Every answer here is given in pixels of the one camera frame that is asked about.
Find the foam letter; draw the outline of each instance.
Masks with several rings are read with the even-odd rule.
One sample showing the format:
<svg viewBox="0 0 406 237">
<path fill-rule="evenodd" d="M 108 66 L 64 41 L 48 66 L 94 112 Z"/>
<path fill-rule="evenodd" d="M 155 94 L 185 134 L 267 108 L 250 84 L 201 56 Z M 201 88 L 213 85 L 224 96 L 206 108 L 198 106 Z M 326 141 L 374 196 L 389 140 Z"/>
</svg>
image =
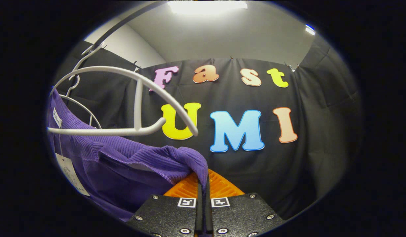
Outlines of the foam letter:
<svg viewBox="0 0 406 237">
<path fill-rule="evenodd" d="M 253 69 L 241 69 L 240 71 L 242 78 L 241 80 L 244 82 L 245 85 L 258 87 L 262 84 L 262 81 L 257 76 L 259 75 Z"/>
<path fill-rule="evenodd" d="M 187 110 L 188 116 L 193 121 L 194 125 L 197 126 L 197 110 L 201 107 L 199 103 L 187 103 L 184 108 Z M 164 112 L 164 118 L 166 123 L 162 126 L 162 131 L 165 136 L 176 140 L 185 140 L 193 136 L 188 126 L 183 130 L 178 130 L 175 128 L 175 109 L 170 105 L 162 106 L 161 110 Z"/>
<path fill-rule="evenodd" d="M 272 68 L 267 71 L 268 74 L 272 76 L 272 80 L 278 87 L 288 87 L 288 83 L 283 81 L 281 76 L 285 76 L 283 72 L 279 72 L 278 69 Z"/>
<path fill-rule="evenodd" d="M 219 78 L 219 75 L 216 74 L 216 67 L 213 65 L 204 65 L 198 67 L 194 70 L 194 73 L 197 73 L 193 77 L 195 83 L 202 83 L 205 81 L 215 81 Z"/>
<path fill-rule="evenodd" d="M 171 78 L 172 78 L 172 72 L 178 72 L 178 67 L 177 66 L 172 66 L 172 67 L 167 67 L 167 68 L 162 68 L 162 69 L 157 69 L 156 76 L 154 82 L 159 85 L 162 89 L 165 88 L 165 85 L 163 84 L 164 80 L 166 83 L 168 83 Z"/>
<path fill-rule="evenodd" d="M 281 127 L 281 137 L 279 141 L 283 144 L 293 142 L 298 138 L 295 132 L 293 132 L 291 117 L 289 116 L 290 112 L 291 109 L 286 107 L 273 110 L 273 113 L 276 114 L 279 119 L 279 126 Z"/>
<path fill-rule="evenodd" d="M 260 111 L 248 110 L 244 112 L 239 126 L 236 125 L 227 111 L 215 111 L 210 117 L 215 120 L 215 144 L 210 147 L 212 152 L 225 152 L 225 136 L 228 138 L 233 150 L 238 150 L 245 135 L 244 150 L 261 150 L 265 147 L 260 136 Z"/>
</svg>

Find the letter m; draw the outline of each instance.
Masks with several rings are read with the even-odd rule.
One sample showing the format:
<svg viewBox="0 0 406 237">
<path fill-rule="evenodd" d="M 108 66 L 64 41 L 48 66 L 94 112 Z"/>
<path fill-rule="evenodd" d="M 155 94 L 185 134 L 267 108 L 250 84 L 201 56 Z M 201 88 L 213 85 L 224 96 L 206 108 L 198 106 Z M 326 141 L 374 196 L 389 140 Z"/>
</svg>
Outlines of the letter m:
<svg viewBox="0 0 406 237">
<path fill-rule="evenodd" d="M 210 117 L 215 121 L 215 144 L 210 147 L 212 152 L 226 152 L 228 138 L 233 150 L 238 150 L 245 135 L 244 150 L 261 150 L 265 147 L 260 136 L 260 111 L 248 110 L 244 112 L 240 124 L 237 126 L 227 111 L 215 111 Z"/>
</svg>

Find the purple corduroy garment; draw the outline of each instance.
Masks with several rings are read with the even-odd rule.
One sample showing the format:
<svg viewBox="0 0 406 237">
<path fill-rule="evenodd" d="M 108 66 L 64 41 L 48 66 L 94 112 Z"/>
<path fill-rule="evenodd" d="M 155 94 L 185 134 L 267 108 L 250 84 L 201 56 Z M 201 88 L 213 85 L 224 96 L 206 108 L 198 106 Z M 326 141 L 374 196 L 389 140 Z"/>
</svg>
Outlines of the purple corduroy garment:
<svg viewBox="0 0 406 237">
<path fill-rule="evenodd" d="M 48 126 L 95 129 L 74 116 L 54 90 Z M 151 194 L 164 194 L 194 171 L 205 190 L 208 166 L 197 151 L 171 146 L 152 147 L 116 136 L 71 136 L 48 132 L 52 150 L 71 159 L 79 181 L 90 198 L 116 218 L 127 221 Z"/>
</svg>

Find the ceiling light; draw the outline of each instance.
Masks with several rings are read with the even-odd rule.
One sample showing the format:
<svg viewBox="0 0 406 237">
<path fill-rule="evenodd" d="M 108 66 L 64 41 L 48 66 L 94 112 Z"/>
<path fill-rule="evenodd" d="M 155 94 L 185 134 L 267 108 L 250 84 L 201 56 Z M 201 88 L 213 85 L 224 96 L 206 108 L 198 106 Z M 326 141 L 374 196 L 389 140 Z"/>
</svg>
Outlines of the ceiling light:
<svg viewBox="0 0 406 237">
<path fill-rule="evenodd" d="M 181 14 L 210 15 L 235 9 L 247 9 L 244 1 L 169 1 L 172 12 Z"/>
<path fill-rule="evenodd" d="M 305 31 L 307 31 L 308 33 L 315 35 L 316 33 L 314 32 L 314 28 L 312 28 L 309 25 L 305 25 Z"/>
</svg>

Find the yellow letter u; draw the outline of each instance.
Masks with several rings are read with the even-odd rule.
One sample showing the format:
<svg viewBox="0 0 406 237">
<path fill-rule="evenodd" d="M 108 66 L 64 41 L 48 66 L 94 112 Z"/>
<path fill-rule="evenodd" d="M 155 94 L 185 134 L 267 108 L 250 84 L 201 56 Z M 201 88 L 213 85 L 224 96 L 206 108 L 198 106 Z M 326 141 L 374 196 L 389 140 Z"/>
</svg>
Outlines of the yellow letter u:
<svg viewBox="0 0 406 237">
<path fill-rule="evenodd" d="M 197 126 L 197 110 L 201 108 L 201 104 L 187 103 L 184 105 L 184 108 L 187 110 L 187 114 L 191 118 L 191 121 Z M 162 126 L 162 131 L 165 136 L 176 140 L 185 140 L 193 136 L 188 127 L 183 130 L 175 128 L 176 111 L 170 104 L 162 106 L 161 110 L 164 112 L 164 118 L 166 119 L 166 123 Z"/>
</svg>

